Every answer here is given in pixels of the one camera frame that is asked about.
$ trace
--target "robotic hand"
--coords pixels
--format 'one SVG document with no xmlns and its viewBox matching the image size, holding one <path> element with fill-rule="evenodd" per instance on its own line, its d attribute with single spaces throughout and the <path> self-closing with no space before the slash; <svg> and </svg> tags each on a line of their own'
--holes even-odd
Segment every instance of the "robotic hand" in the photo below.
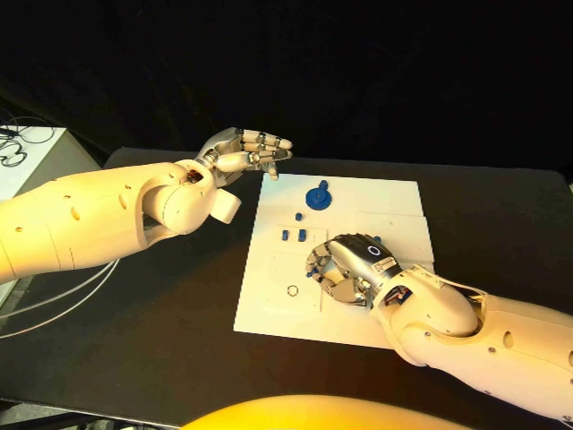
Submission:
<svg viewBox="0 0 573 430">
<path fill-rule="evenodd" d="M 343 280 L 324 276 L 335 261 Z M 306 271 L 347 305 L 372 305 L 388 340 L 417 366 L 443 369 L 529 411 L 573 421 L 573 316 L 407 271 L 366 235 L 317 246 Z"/>
<path fill-rule="evenodd" d="M 229 128 L 196 160 L 113 168 L 55 179 L 0 203 L 0 284 L 104 264 L 192 233 L 212 215 L 231 223 L 239 199 L 221 187 L 244 170 L 278 179 L 293 144 Z"/>
</svg>

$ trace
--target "black tabletop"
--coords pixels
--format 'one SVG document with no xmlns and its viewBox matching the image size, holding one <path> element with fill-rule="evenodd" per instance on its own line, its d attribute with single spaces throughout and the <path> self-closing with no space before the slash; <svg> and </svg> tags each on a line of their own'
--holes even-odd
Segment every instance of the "black tabletop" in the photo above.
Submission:
<svg viewBox="0 0 573 430">
<path fill-rule="evenodd" d="M 107 166 L 193 156 L 123 149 Z M 418 181 L 435 270 L 493 294 L 573 314 L 573 195 L 562 176 L 326 159 L 281 172 Z M 209 219 L 121 260 L 103 289 L 62 319 L 0 341 L 0 399 L 180 425 L 245 400 L 330 394 L 402 406 L 477 428 L 561 428 L 395 352 L 232 329 L 255 223 L 261 174 L 229 187 L 244 205 L 231 225 Z M 21 305 L 84 281 L 95 269 L 35 277 Z M 87 294 L 19 316 L 8 331 Z"/>
</svg>

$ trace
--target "blue circular object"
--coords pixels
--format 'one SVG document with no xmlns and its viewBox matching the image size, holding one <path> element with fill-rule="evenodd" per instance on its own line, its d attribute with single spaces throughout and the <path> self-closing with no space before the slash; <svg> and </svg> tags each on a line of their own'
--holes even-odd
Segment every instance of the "blue circular object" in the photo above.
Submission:
<svg viewBox="0 0 573 430">
<path fill-rule="evenodd" d="M 313 188 L 306 193 L 306 204 L 310 209 L 323 211 L 332 205 L 332 194 L 329 191 L 329 181 L 322 181 L 319 188 Z"/>
</svg>

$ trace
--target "robotic arm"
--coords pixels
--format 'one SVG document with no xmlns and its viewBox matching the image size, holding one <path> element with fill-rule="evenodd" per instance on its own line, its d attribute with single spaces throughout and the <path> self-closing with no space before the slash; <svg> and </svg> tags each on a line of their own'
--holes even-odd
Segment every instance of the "robotic arm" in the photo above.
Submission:
<svg viewBox="0 0 573 430">
<path fill-rule="evenodd" d="M 343 279 L 324 276 L 335 261 Z M 417 366 L 546 417 L 573 421 L 573 316 L 457 284 L 421 266 L 404 271 L 371 236 L 317 246 L 309 276 L 347 305 L 372 305 L 388 340 Z"/>
<path fill-rule="evenodd" d="M 293 144 L 229 128 L 195 160 L 65 176 L 0 203 L 0 284 L 49 271 L 93 267 L 188 235 L 212 215 L 231 223 L 239 199 L 221 187 L 244 170 L 278 179 Z"/>
</svg>

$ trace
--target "black curtain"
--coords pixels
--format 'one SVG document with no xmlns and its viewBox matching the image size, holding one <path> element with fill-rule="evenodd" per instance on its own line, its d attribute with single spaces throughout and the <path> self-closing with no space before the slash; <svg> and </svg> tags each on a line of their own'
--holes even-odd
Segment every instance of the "black curtain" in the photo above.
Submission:
<svg viewBox="0 0 573 430">
<path fill-rule="evenodd" d="M 0 0 L 0 107 L 103 158 L 241 126 L 296 156 L 573 179 L 573 4 Z"/>
</svg>

